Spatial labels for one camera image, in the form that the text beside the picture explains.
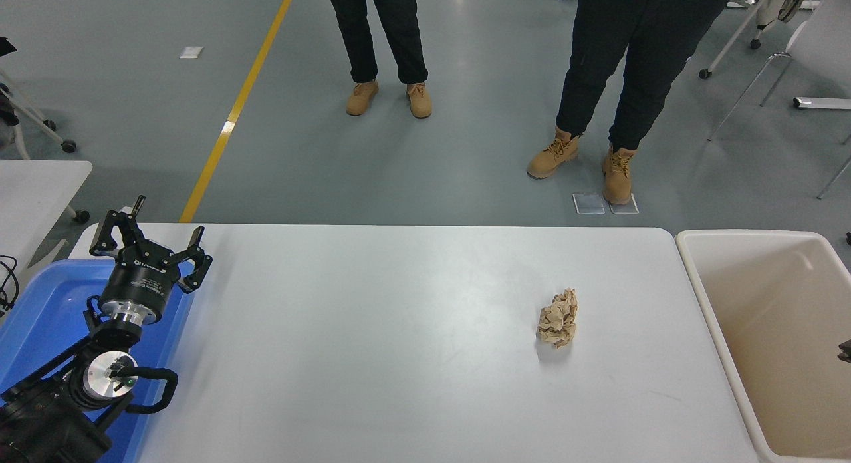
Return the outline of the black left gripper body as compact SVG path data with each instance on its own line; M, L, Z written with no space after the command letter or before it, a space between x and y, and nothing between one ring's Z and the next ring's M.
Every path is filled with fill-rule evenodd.
M160 268L133 255L119 257L100 294L100 311L113 313L133 303L144 308L144 315L161 315L179 278L176 265Z

